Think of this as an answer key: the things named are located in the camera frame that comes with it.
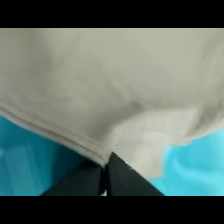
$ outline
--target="teal surface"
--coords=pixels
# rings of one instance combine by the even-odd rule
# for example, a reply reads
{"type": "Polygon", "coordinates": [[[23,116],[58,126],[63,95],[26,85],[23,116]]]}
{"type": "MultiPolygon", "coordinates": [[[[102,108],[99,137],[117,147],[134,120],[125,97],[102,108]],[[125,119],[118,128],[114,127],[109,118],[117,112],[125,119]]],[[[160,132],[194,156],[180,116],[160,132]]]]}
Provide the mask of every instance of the teal surface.
{"type": "Polygon", "coordinates": [[[163,172],[150,182],[165,195],[224,195],[224,130],[167,148],[163,172]]]}
{"type": "Polygon", "coordinates": [[[0,117],[0,195],[40,195],[83,157],[0,117]]]}

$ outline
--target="beige fabric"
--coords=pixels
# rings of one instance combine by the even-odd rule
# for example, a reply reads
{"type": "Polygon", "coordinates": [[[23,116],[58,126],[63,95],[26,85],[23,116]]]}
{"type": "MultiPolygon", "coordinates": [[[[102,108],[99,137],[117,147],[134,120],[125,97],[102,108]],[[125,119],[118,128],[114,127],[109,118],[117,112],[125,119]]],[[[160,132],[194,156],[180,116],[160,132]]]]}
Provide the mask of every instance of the beige fabric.
{"type": "Polygon", "coordinates": [[[152,164],[142,152],[223,127],[223,43],[223,29],[0,29],[0,110],[102,166],[111,151],[152,164]]]}

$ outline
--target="black object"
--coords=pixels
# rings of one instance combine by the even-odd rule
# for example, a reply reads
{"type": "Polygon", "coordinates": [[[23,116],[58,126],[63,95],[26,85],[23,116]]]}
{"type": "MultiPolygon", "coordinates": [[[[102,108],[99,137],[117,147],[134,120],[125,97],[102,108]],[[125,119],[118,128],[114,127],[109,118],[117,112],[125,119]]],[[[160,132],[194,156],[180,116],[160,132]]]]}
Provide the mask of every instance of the black object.
{"type": "Polygon", "coordinates": [[[85,161],[42,196],[163,196],[155,187],[112,154],[105,169],[85,161]]]}

